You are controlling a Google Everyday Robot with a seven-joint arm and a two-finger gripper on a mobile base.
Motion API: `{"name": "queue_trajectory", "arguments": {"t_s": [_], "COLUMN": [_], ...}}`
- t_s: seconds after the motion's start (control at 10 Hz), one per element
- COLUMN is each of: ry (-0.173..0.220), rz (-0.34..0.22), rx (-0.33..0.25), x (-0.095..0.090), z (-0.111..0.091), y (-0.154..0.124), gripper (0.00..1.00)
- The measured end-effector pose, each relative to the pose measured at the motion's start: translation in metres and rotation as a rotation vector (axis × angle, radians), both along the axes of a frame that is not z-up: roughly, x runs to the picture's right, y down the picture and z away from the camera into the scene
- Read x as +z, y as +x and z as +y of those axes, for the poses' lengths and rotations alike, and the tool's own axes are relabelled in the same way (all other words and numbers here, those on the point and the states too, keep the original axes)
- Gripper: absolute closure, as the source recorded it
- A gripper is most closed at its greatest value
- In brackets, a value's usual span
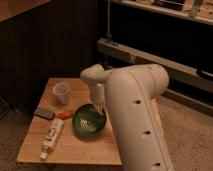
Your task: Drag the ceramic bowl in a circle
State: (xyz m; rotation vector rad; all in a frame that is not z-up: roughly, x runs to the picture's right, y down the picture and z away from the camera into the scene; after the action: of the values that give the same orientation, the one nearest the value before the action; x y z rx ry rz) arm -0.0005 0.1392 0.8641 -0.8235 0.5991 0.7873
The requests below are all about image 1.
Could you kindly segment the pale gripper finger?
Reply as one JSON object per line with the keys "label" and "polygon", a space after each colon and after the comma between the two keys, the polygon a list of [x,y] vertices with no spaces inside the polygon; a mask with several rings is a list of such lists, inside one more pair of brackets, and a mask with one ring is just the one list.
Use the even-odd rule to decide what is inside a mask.
{"label": "pale gripper finger", "polygon": [[96,108],[96,111],[100,114],[100,115],[103,115],[103,110],[104,110],[104,107],[103,105],[95,105],[95,108]]}

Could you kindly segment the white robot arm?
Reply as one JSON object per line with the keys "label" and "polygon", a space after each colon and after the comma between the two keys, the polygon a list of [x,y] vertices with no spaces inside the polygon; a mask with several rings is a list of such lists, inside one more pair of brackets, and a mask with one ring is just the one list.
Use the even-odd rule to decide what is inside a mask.
{"label": "white robot arm", "polygon": [[92,103],[106,107],[123,171],[174,171],[152,100],[169,83],[159,64],[132,65],[106,70],[93,65],[80,73]]}

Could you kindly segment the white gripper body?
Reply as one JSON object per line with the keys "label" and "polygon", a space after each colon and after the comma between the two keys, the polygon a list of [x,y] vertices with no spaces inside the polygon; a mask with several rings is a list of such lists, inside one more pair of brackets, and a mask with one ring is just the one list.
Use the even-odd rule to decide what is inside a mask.
{"label": "white gripper body", "polygon": [[105,102],[104,97],[104,85],[103,84],[91,84],[89,86],[90,99],[94,105],[103,105]]}

